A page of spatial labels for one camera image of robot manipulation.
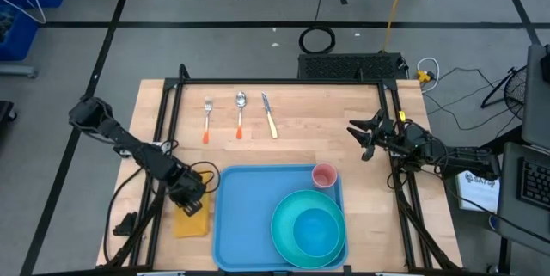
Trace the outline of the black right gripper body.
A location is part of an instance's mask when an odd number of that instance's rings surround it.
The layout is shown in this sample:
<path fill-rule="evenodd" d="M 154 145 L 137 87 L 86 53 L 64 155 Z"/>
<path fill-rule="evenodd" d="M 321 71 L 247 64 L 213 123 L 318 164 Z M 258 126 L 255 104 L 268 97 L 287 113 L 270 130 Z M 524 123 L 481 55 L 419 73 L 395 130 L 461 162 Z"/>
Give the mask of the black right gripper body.
<path fill-rule="evenodd" d="M 413 153 L 415 144 L 406 134 L 394 129 L 394 122 L 385 116 L 383 111 L 378 111 L 373 118 L 375 127 L 372 130 L 372 142 L 399 156 L 408 156 Z"/>

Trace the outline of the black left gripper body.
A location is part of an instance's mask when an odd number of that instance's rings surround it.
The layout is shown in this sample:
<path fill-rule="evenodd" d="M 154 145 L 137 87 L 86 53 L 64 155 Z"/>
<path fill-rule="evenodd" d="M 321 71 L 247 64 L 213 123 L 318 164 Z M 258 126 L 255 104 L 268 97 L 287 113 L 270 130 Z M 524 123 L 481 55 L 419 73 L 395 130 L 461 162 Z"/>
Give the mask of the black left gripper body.
<path fill-rule="evenodd" d="M 187 169 L 178 181 L 169 188 L 168 197 L 181 209 L 184 205 L 191 205 L 193 201 L 200 201 L 206 192 L 206 185 L 202 182 L 199 173 Z"/>

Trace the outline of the yellow cloth napkin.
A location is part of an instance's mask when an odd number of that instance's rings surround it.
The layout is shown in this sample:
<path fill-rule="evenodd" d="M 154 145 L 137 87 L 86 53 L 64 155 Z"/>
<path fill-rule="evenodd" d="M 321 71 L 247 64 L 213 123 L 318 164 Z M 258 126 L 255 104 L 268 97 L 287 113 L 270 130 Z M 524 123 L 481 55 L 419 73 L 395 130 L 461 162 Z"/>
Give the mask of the yellow cloth napkin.
<path fill-rule="evenodd" d="M 180 208 L 174 211 L 173 233 L 175 238 L 205 236 L 209 233 L 211 196 L 208 193 L 204 194 L 200 203 L 202 208 L 191 217 L 187 216 Z"/>

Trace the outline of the pink plastic cup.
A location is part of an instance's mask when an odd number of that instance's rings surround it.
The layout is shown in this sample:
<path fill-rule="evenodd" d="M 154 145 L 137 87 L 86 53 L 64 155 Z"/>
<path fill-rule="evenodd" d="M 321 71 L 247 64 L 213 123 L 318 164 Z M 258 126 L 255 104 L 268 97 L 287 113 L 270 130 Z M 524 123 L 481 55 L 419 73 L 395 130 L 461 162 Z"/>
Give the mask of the pink plastic cup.
<path fill-rule="evenodd" d="M 312 180 L 318 188 L 328 188 L 338 180 L 336 168 L 330 163 L 318 163 L 312 170 Z"/>

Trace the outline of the orange-handled metal fork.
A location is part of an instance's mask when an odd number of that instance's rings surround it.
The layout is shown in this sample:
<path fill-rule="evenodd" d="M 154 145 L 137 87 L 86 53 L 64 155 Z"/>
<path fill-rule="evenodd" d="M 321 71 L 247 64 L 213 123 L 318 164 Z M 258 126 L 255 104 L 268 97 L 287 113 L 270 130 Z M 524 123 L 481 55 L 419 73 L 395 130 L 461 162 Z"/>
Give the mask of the orange-handled metal fork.
<path fill-rule="evenodd" d="M 212 99 L 206 98 L 205 99 L 205 130 L 203 135 L 203 143 L 208 144 L 209 143 L 209 127 L 210 127 L 210 115 L 213 110 L 213 102 Z"/>

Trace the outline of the teal plate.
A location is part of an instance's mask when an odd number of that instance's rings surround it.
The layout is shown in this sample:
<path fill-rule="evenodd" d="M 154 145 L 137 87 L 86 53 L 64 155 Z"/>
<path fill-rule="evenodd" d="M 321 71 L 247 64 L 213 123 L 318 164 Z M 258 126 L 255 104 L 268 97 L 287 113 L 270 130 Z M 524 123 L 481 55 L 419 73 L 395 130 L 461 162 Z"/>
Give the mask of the teal plate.
<path fill-rule="evenodd" d="M 315 258 L 304 254 L 293 237 L 293 224 L 297 216 L 308 209 L 318 208 L 330 213 L 340 228 L 339 247 L 329 256 Z M 340 197 L 316 190 L 299 190 L 282 199 L 272 214 L 272 242 L 278 253 L 295 268 L 317 270 L 335 269 L 347 258 L 347 232 Z"/>

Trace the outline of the cream-handled table knife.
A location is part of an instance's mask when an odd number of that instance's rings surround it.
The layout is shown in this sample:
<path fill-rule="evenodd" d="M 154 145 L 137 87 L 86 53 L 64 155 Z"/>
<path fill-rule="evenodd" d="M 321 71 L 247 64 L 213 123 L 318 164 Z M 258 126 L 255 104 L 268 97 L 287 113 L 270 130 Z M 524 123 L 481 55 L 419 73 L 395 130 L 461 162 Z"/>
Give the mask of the cream-handled table knife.
<path fill-rule="evenodd" d="M 266 110 L 266 117 L 267 117 L 268 125 L 270 127 L 270 132 L 271 132 L 272 138 L 276 139 L 276 138 L 278 138 L 278 131 L 277 131 L 277 128 L 275 126 L 274 120 L 272 118 L 271 108 L 270 108 L 269 101 L 268 101 L 268 98 L 267 98 L 267 95 L 266 95 L 265 92 L 262 93 L 262 100 L 264 102 L 264 106 L 265 106 L 265 110 Z"/>

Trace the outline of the orange-handled metal spoon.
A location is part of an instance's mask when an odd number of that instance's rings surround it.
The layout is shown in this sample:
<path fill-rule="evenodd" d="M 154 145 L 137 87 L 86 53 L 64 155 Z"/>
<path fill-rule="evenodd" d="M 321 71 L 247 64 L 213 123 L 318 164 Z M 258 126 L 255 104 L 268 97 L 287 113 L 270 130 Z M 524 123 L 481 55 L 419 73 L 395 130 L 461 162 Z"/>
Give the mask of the orange-handled metal spoon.
<path fill-rule="evenodd" d="M 236 131 L 236 138 L 237 139 L 242 139 L 242 111 L 243 111 L 243 108 L 246 106 L 247 104 L 247 97 L 246 97 L 246 94 L 242 91 L 240 91 L 237 95 L 236 95 L 236 98 L 235 98 L 235 103 L 239 109 L 239 114 L 238 114 L 238 125 L 237 125 L 237 131 Z"/>

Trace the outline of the blue bowl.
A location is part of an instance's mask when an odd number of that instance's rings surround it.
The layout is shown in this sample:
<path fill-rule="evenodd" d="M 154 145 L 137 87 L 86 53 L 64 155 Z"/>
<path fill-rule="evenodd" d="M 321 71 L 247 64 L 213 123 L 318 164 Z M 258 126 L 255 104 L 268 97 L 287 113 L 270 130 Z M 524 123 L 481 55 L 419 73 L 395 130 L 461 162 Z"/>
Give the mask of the blue bowl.
<path fill-rule="evenodd" d="M 311 208 L 297 216 L 293 237 L 304 254 L 321 258 L 331 255 L 339 247 L 340 228 L 330 213 Z"/>

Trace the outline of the black vented computer case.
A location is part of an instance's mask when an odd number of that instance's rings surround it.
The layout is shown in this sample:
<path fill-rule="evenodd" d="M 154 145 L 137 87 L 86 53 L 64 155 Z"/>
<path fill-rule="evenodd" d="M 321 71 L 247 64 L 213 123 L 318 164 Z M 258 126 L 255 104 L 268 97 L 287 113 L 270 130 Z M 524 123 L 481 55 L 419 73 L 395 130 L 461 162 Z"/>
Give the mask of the black vented computer case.
<path fill-rule="evenodd" d="M 302 54 L 301 79 L 406 79 L 408 64 L 400 53 Z"/>

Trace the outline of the grey desk panel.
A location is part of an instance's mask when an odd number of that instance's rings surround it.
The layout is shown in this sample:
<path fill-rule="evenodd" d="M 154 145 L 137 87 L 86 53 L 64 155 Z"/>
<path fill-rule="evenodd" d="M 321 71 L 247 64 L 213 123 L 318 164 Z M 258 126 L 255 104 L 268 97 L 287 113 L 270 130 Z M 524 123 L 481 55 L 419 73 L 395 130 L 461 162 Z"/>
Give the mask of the grey desk panel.
<path fill-rule="evenodd" d="M 528 49 L 522 139 L 550 150 L 550 83 L 543 78 L 541 61 L 550 57 L 550 51 L 541 45 Z"/>

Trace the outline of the black keyboard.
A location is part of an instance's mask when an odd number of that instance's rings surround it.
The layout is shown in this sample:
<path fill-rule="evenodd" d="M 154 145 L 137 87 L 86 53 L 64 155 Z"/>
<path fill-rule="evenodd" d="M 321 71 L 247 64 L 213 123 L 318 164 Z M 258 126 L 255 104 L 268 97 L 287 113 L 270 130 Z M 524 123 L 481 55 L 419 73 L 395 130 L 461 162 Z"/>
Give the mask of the black keyboard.
<path fill-rule="evenodd" d="M 516 196 L 525 203 L 550 211 L 550 168 L 520 157 Z"/>

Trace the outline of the black chair part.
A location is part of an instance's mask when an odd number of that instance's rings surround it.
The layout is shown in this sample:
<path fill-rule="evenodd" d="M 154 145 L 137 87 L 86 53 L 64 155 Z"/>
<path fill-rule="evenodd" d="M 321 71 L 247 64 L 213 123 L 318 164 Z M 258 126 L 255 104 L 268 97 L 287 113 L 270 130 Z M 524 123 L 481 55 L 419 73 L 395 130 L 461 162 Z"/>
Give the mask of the black chair part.
<path fill-rule="evenodd" d="M 14 121 L 17 118 L 15 105 L 11 101 L 0 101 L 0 123 Z"/>

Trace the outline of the grey metal bar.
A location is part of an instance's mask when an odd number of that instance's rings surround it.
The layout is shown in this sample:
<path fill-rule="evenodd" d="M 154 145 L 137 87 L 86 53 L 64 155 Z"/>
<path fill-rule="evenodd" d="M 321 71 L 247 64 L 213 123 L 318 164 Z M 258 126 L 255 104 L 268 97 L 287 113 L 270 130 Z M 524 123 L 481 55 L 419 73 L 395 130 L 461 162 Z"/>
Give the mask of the grey metal bar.
<path fill-rule="evenodd" d="M 0 64 L 0 76 L 36 78 L 38 76 L 38 71 L 33 66 Z"/>

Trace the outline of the black aluminium table frame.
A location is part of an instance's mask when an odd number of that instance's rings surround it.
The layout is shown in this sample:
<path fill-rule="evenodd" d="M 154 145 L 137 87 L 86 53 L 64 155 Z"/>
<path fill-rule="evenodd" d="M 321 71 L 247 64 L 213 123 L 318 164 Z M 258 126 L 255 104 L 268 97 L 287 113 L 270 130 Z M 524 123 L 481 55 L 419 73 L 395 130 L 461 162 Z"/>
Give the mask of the black aluminium table frame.
<path fill-rule="evenodd" d="M 150 141 L 156 130 L 164 79 L 139 84 L 130 126 L 137 138 Z M 235 95 L 244 91 L 243 138 L 235 138 Z M 268 130 L 261 92 L 266 92 L 278 138 Z M 205 98 L 213 100 L 210 143 L 203 144 Z M 210 161 L 219 169 L 238 164 L 331 163 L 342 180 L 349 254 L 353 272 L 405 271 L 406 253 L 394 191 L 386 183 L 389 154 L 381 149 L 368 162 L 346 130 L 349 120 L 364 120 L 381 107 L 375 85 L 307 83 L 297 79 L 225 79 L 221 83 L 187 81 L 182 90 L 175 155 L 184 163 Z M 456 264 L 462 260 L 443 184 L 434 175 L 415 177 L 425 227 Z M 152 267 L 155 270 L 217 270 L 212 257 L 214 204 L 211 195 L 209 234 L 174 238 L 175 205 L 166 199 L 160 217 Z"/>

